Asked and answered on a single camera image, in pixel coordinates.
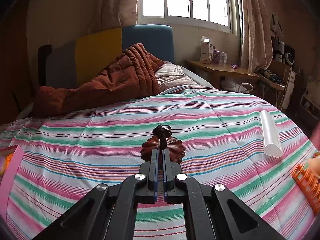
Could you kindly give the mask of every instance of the silver screw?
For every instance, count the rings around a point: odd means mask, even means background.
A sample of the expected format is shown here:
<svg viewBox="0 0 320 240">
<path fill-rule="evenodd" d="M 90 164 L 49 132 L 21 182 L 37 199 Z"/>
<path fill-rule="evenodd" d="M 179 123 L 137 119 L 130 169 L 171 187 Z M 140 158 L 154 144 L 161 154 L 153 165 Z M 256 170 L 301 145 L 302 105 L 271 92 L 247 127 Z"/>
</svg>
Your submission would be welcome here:
<svg viewBox="0 0 320 240">
<path fill-rule="evenodd" d="M 225 189 L 225 186 L 223 185 L 223 184 L 216 184 L 216 185 L 214 185 L 214 188 L 216 189 L 216 190 L 218 190 L 218 191 L 224 191 L 224 189 Z"/>
<path fill-rule="evenodd" d="M 107 189 L 107 185 L 101 183 L 101 184 L 97 185 L 96 188 L 97 188 L 98 191 L 104 191 L 104 190 Z"/>
<path fill-rule="evenodd" d="M 142 174 L 142 173 L 138 173 L 134 177 L 137 180 L 143 180 L 146 176 L 144 174 Z"/>
<path fill-rule="evenodd" d="M 186 180 L 187 179 L 187 175 L 183 174 L 183 173 L 180 173 L 180 174 L 177 175 L 177 179 L 178 180 Z"/>
</svg>

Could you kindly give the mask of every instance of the blue headboard panel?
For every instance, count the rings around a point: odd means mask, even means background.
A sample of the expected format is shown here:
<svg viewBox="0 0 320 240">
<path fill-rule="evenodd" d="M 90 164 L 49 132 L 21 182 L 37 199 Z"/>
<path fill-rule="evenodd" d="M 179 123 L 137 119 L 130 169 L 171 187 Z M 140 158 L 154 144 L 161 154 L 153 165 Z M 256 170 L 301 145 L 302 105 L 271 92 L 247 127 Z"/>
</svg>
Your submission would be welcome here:
<svg viewBox="0 0 320 240">
<path fill-rule="evenodd" d="M 142 43 L 157 58 L 175 63 L 170 26 L 148 24 L 122 27 L 122 50 L 136 43 Z"/>
</svg>

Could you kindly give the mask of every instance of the wooden table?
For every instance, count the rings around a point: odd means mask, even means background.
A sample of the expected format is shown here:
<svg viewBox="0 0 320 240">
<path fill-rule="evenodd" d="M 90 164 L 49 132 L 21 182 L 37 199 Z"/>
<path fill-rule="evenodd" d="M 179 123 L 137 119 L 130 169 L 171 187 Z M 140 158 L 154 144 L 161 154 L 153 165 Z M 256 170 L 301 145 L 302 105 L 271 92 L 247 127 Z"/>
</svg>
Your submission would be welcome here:
<svg viewBox="0 0 320 240">
<path fill-rule="evenodd" d="M 204 64 L 199 60 L 186 60 L 186 65 L 188 67 L 198 68 L 208 73 L 210 75 L 210 83 L 215 87 L 220 87 L 220 77 L 221 76 L 229 76 L 234 78 L 247 78 L 247 79 L 259 79 L 259 75 L 253 72 L 250 72 L 244 68 L 232 68 L 230 64 L 224 63 L 211 63 Z"/>
</svg>

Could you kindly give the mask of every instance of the headboard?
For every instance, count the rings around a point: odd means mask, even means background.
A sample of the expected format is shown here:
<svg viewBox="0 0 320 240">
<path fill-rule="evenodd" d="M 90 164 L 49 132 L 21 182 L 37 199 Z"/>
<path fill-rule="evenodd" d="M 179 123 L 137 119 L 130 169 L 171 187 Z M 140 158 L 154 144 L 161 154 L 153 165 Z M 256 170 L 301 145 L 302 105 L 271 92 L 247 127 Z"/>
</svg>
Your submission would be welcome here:
<svg viewBox="0 0 320 240">
<path fill-rule="evenodd" d="M 127 26 L 84 36 L 56 49 L 51 45 L 41 46 L 38 50 L 39 85 L 77 88 L 136 43 L 142 43 L 159 59 L 175 63 L 170 26 Z"/>
</svg>

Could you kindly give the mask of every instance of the window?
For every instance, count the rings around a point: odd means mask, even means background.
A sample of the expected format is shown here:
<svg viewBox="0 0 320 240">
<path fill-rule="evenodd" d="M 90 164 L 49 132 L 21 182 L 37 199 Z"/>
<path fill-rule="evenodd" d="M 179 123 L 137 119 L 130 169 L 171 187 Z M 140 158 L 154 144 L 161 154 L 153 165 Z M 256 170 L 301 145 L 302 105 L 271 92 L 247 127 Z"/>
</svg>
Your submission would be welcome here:
<svg viewBox="0 0 320 240">
<path fill-rule="evenodd" d="M 138 23 L 184 24 L 230 33 L 229 0 L 139 0 Z"/>
</svg>

